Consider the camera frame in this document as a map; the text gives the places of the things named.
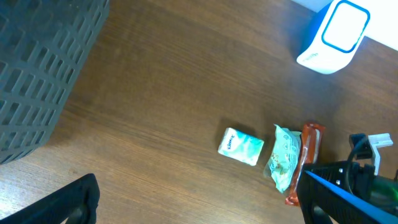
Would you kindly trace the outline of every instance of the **gray plastic basket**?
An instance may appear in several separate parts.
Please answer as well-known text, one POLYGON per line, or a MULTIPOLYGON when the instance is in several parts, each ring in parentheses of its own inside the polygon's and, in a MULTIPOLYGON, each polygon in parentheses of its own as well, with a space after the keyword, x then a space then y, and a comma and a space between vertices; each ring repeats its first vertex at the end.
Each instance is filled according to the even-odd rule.
POLYGON ((0 164, 44 145, 109 0, 0 0, 0 164))

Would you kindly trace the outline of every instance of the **orange packaged food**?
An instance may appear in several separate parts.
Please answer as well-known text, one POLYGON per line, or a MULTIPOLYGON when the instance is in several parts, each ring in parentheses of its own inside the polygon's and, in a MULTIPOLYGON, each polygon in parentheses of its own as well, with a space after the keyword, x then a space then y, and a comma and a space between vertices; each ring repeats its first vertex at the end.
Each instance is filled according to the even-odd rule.
POLYGON ((324 126, 314 122, 307 122, 304 124, 303 133, 301 135, 302 146, 300 150, 300 159, 290 183, 289 195, 285 199, 286 205, 300 206, 296 190, 302 167, 304 164, 315 163, 317 161, 324 130, 324 126))

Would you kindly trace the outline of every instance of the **wood grain surface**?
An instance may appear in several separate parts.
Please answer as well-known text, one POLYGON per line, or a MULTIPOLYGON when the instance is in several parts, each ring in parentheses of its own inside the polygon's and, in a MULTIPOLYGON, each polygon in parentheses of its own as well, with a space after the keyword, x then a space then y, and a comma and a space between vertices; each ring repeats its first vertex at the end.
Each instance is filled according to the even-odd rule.
MULTIPOLYGON (((94 173, 98 223, 303 223, 262 170, 274 126, 398 141, 398 52, 365 38, 333 75, 296 63, 314 13, 290 0, 111 0, 49 143, 0 167, 0 218, 94 173), (224 130, 266 144, 257 166, 217 153, 224 130)), ((396 146, 381 150, 393 178, 396 146)))

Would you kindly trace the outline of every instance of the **tissue pack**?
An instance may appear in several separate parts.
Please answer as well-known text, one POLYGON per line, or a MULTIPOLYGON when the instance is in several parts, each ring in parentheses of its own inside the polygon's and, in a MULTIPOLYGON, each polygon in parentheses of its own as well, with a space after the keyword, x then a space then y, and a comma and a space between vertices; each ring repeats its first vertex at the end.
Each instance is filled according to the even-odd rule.
POLYGON ((251 166, 257 164, 264 141, 233 128, 227 128, 218 153, 251 166))

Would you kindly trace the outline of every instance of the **blue and white container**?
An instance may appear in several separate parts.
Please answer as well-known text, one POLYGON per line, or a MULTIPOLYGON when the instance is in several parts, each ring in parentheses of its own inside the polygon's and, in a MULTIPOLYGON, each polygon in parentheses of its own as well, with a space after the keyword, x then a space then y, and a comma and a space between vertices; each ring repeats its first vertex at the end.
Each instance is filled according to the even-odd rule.
POLYGON ((367 9, 335 0, 313 19, 297 63, 322 74, 334 73, 354 57, 370 21, 367 9))

